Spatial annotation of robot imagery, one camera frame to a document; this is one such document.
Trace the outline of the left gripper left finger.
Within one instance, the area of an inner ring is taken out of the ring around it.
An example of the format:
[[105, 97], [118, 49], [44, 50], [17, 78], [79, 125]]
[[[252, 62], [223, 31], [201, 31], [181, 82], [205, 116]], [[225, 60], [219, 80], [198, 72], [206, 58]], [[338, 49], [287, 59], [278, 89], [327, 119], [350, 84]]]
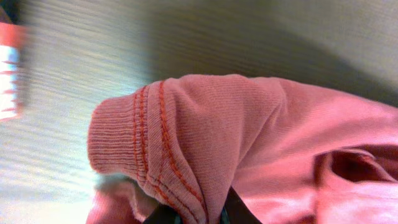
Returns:
[[172, 207], [160, 204], [142, 224], [183, 224], [183, 220]]

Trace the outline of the black printed shirt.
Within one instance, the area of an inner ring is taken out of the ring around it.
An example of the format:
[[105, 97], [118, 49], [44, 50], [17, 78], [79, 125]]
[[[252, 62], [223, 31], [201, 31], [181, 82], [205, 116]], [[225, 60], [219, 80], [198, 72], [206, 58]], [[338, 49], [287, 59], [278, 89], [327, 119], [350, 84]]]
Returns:
[[19, 74], [26, 37], [21, 0], [1, 0], [1, 121], [17, 118], [21, 110]]

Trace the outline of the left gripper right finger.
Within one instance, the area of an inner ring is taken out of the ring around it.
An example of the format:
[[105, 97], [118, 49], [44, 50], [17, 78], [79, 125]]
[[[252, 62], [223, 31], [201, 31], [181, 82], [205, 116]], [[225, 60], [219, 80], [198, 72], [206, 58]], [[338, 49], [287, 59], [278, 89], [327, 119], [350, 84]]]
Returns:
[[220, 215], [220, 224], [261, 224], [231, 187]]

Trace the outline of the red soccer t-shirt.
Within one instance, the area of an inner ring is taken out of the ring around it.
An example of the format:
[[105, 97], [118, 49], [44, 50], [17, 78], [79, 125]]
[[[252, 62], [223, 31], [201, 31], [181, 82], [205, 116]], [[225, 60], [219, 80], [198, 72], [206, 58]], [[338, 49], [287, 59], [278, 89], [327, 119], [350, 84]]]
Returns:
[[280, 78], [187, 75], [103, 101], [88, 223], [143, 223], [160, 205], [220, 223], [232, 187], [261, 223], [396, 223], [397, 109]]

